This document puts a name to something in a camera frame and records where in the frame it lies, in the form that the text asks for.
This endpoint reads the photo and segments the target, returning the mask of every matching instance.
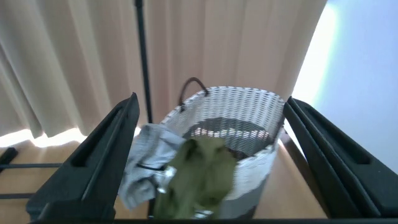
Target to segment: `white wall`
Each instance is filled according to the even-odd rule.
[[[330,50],[310,47],[293,96],[398,173],[398,1],[330,0],[326,8],[335,20],[331,44],[330,35],[312,41]],[[322,57],[322,69],[311,69]]]

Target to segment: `light blue garment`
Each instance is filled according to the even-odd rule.
[[[160,168],[174,158],[185,141],[160,124],[146,124],[134,138],[124,174],[119,186],[119,197],[124,206],[133,209],[155,197],[155,186],[149,180],[157,171],[137,167],[137,164]]]

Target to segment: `white basket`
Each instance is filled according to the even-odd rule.
[[[180,102],[161,124],[185,138],[225,138],[226,146],[239,162],[234,188],[221,205],[220,218],[238,218],[248,213],[251,217],[276,155],[274,146],[282,126],[284,101],[273,92],[255,88],[205,89],[199,80],[192,79],[203,90]],[[182,94],[191,81],[186,82]]]

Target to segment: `clothing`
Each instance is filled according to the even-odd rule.
[[[147,124],[133,140],[119,187],[119,196],[128,209],[155,197],[155,187],[150,181],[157,171],[137,167],[138,164],[158,169],[168,163],[185,141],[168,128]]]
[[[156,196],[155,218],[195,218],[198,212],[216,218],[220,204],[233,188],[236,166],[224,139],[189,139],[167,166],[177,171],[166,193]]]

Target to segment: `curtain fold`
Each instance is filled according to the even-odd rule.
[[[154,121],[176,106],[189,77],[286,99],[325,3],[144,0]],[[0,136],[87,135],[133,91],[142,125],[143,88],[132,1],[0,1]]]

